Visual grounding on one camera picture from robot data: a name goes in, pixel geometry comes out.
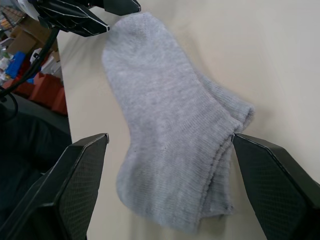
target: black cable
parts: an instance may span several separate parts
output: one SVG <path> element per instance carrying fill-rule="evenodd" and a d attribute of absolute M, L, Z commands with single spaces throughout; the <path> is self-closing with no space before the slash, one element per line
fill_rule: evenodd
<path fill-rule="evenodd" d="M 52 45 L 54 44 L 58 33 L 59 33 L 59 29 L 54 27 L 52 29 L 52 32 L 51 32 L 48 40 L 46 41 L 46 43 L 44 45 L 44 47 L 42 48 L 41 52 L 39 53 L 39 56 L 33 61 L 33 63 L 30 66 L 30 68 L 23 74 L 22 78 L 18 82 L 16 82 L 15 84 L 11 85 L 7 89 L 2 90 L 0 92 L 0 99 L 4 98 L 6 95 L 10 94 L 19 85 L 23 84 L 29 78 L 31 78 L 36 73 L 36 71 L 38 71 L 38 69 L 40 68 L 42 62 L 44 61 L 44 59 L 46 57 L 46 55 L 48 54 L 48 52 L 50 51 Z"/>
<path fill-rule="evenodd" d="M 3 91 L 3 90 L 5 90 L 5 88 L 0 86 L 0 90 Z M 0 119 L 0 123 L 2 123 L 2 124 L 14 119 L 18 114 L 18 102 L 17 102 L 16 98 L 11 93 L 8 93 L 8 96 L 12 99 L 12 102 L 13 102 L 13 105 L 14 105 L 14 111 L 13 111 L 13 114 L 11 116 L 9 116 L 9 117 L 7 117 L 5 119 Z"/>

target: black fabric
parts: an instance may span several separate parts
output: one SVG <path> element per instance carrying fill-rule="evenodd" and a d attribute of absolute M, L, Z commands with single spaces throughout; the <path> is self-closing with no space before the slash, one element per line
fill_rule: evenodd
<path fill-rule="evenodd" d="M 0 104 L 0 120 L 10 114 Z M 0 122 L 0 227 L 71 143 L 70 135 L 31 115 Z"/>

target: table surface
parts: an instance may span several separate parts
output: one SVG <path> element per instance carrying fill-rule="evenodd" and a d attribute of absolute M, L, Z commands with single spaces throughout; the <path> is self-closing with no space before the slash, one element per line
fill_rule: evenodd
<path fill-rule="evenodd" d="M 288 150 L 320 182 L 320 1 L 140 0 L 173 32 L 194 64 L 255 104 L 246 134 Z M 119 17 L 92 11 L 108 24 Z M 72 140 L 109 133 L 89 240 L 264 240 L 233 155 L 235 215 L 201 222 L 197 236 L 162 228 L 118 199 L 116 176 L 130 144 L 129 129 L 108 85 L 101 54 L 108 34 L 61 32 L 58 45 Z"/>

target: ribbed knit fabric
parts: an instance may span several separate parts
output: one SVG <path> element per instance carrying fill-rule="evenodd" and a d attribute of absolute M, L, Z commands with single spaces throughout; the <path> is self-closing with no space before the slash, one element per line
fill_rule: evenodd
<path fill-rule="evenodd" d="M 115 24 L 102 63 L 131 137 L 116 181 L 120 200 L 189 233 L 202 217 L 230 214 L 231 137 L 253 107 L 201 75 L 149 13 Z"/>

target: white table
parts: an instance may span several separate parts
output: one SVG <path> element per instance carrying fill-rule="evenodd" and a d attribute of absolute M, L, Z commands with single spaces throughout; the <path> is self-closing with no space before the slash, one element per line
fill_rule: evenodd
<path fill-rule="evenodd" d="M 168 26 L 201 71 L 256 105 L 255 120 L 246 134 L 285 147 L 320 182 L 320 1 L 140 3 Z M 102 9 L 93 12 L 106 23 L 116 20 Z M 161 228 L 120 202 L 116 176 L 130 136 L 101 64 L 106 37 L 65 32 L 58 36 L 72 140 L 110 135 L 88 239 L 264 240 L 236 159 L 231 168 L 236 214 L 204 220 L 198 236 Z"/>

